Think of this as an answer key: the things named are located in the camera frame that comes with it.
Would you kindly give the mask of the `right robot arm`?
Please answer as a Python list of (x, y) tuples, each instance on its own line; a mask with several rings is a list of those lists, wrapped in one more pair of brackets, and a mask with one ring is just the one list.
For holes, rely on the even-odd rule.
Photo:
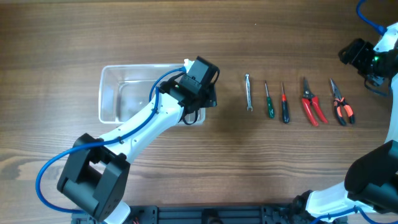
[(354, 161), (342, 183), (297, 196), (290, 206), (293, 223), (333, 223), (355, 213), (372, 223), (369, 213), (397, 213), (397, 40), (383, 37), (373, 45), (355, 39), (338, 56), (372, 85), (389, 79), (393, 103), (387, 138)]

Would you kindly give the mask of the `clear plastic container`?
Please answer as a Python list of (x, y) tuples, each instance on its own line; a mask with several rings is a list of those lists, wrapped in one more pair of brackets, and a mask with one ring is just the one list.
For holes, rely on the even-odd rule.
[[(183, 67), (182, 63), (108, 65), (101, 73), (98, 98), (98, 117), (104, 124), (122, 125), (141, 110), (154, 107), (155, 99), (149, 98), (150, 89), (163, 74)], [(201, 125), (205, 120), (205, 108), (216, 106), (215, 91), (206, 93), (204, 103), (195, 105), (193, 111), (184, 112), (178, 100), (160, 94), (158, 112), (170, 115), (176, 112), (185, 119), (179, 126)]]

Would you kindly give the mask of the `red black handled screwdriver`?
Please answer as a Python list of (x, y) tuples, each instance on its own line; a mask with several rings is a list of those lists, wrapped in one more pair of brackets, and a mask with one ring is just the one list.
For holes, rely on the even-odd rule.
[(285, 95), (284, 91), (284, 84), (281, 83), (281, 91), (282, 91), (282, 100), (281, 100), (281, 106), (282, 106), (282, 122), (287, 124), (290, 122), (290, 116), (289, 116), (289, 107), (288, 107), (288, 102), (287, 98)]

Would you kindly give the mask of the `green handled screwdriver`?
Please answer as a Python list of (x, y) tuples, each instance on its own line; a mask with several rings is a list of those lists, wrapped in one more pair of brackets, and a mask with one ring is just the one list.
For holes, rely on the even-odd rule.
[(264, 86), (265, 86), (265, 91), (266, 91), (266, 95), (267, 95), (267, 110), (268, 110), (268, 115), (271, 119), (274, 118), (275, 114), (274, 114), (274, 107), (272, 104), (272, 98), (269, 95), (269, 89), (268, 89), (268, 85), (267, 82), (264, 82)]

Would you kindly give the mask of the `small silver wrench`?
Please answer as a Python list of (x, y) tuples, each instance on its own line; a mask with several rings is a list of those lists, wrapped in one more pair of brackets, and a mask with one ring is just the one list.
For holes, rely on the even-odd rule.
[(245, 74), (245, 82), (246, 82), (246, 98), (247, 98), (247, 110), (253, 111), (252, 102), (251, 102), (251, 87), (249, 81), (249, 74)]

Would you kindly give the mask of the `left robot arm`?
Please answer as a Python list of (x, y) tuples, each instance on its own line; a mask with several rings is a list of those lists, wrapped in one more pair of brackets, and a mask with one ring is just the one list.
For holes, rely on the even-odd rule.
[(140, 112), (98, 138), (82, 135), (69, 152), (57, 190), (97, 222), (122, 223), (129, 216), (122, 198), (130, 166), (158, 135), (186, 115), (216, 106), (216, 65), (197, 57), (171, 75), (154, 83)]

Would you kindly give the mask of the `orange black needle-nose pliers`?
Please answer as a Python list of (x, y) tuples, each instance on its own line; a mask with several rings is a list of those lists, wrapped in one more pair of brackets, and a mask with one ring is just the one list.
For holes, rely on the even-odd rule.
[(334, 113), (336, 116), (337, 121), (342, 125), (346, 126), (346, 121), (343, 117), (342, 113), (342, 108), (346, 111), (346, 114), (348, 115), (348, 121), (351, 124), (355, 123), (355, 117), (354, 117), (354, 112), (352, 107), (348, 104), (346, 99), (342, 97), (340, 90), (338, 89), (336, 83), (333, 81), (333, 79), (330, 79), (330, 84), (331, 84), (331, 89), (333, 92), (333, 109)]

